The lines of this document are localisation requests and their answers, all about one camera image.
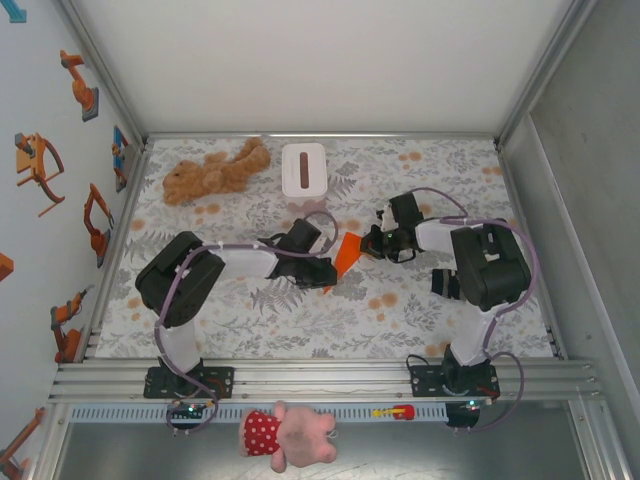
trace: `floral tablecloth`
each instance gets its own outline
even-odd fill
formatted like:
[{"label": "floral tablecloth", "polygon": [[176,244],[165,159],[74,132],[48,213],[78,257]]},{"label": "floral tablecloth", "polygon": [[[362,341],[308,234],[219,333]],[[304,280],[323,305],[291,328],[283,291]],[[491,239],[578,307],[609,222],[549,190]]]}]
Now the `floral tablecloth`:
[{"label": "floral tablecloth", "polygon": [[[296,215],[281,191],[281,152],[287,143],[308,140],[265,138],[271,167],[251,178],[246,192],[211,195],[180,207],[162,201],[162,180],[183,159],[201,162],[205,153],[235,154],[242,138],[157,140],[126,240],[102,324],[98,357],[154,357],[155,315],[141,302],[136,275],[173,238],[192,230],[205,242],[252,242],[288,230]],[[328,139],[327,208],[346,231],[368,232],[375,211],[418,186],[446,191],[472,217],[515,222],[502,172],[490,140]],[[420,194],[430,216],[455,207]],[[327,221],[318,225],[331,234]],[[338,249],[332,251],[332,257]],[[402,265],[363,257],[339,285],[324,295],[301,291],[285,278],[238,278],[215,285],[196,317],[203,357],[403,358],[438,356],[455,336],[460,304],[430,293],[431,269],[455,268],[453,257],[425,252]],[[517,355],[552,355],[535,298],[507,315],[492,350]]]}]

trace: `teddy bear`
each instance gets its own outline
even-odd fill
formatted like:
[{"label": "teddy bear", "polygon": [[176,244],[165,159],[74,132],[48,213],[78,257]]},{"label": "teddy bear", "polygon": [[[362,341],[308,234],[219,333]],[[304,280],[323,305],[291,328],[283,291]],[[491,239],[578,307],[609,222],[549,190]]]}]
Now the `teddy bear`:
[{"label": "teddy bear", "polygon": [[180,205],[212,193],[242,192],[249,177],[271,163],[271,155],[260,137],[247,139],[230,162],[226,158],[226,152],[217,152],[205,155],[204,165],[191,160],[178,163],[162,182],[164,202]]},{"label": "teddy bear", "polygon": [[320,415],[304,406],[287,410],[281,401],[276,402],[273,415],[247,410],[240,422],[240,455],[271,455],[271,468],[276,473],[285,471],[287,461],[298,468],[331,463],[337,453],[328,434],[335,426],[329,413]]}]

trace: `red polka dot dress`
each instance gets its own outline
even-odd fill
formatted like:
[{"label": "red polka dot dress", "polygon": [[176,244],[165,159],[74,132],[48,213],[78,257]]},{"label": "red polka dot dress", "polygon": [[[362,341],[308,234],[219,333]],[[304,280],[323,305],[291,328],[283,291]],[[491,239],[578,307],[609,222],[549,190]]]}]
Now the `red polka dot dress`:
[{"label": "red polka dot dress", "polygon": [[244,446],[249,456],[271,455],[278,451],[278,428],[280,421],[276,417],[257,410],[251,412],[244,424]]}]

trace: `metal floor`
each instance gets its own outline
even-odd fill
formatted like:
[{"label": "metal floor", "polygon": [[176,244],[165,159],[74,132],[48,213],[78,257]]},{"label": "metal floor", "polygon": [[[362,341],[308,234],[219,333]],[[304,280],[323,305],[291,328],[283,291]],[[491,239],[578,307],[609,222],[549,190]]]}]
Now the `metal floor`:
[{"label": "metal floor", "polygon": [[[495,415],[502,408],[494,408]],[[173,438],[160,425],[72,425],[56,479],[427,479],[584,478],[563,408],[525,403],[494,431],[454,436],[442,424],[339,424],[338,459],[276,475],[268,457],[240,458],[237,426]]]}]

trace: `pink stuffed toy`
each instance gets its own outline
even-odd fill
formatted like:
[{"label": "pink stuffed toy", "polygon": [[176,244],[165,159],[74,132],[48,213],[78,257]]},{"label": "pink stuffed toy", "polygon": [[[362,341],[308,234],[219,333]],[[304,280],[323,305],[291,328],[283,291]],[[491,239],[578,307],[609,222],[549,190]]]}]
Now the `pink stuffed toy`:
[{"label": "pink stuffed toy", "polygon": [[336,426],[331,414],[319,415],[309,407],[292,407],[276,402],[274,415],[248,410],[240,422],[240,455],[271,455],[271,468],[282,473],[291,465],[302,468],[314,463],[331,463],[336,447],[327,434]]}]

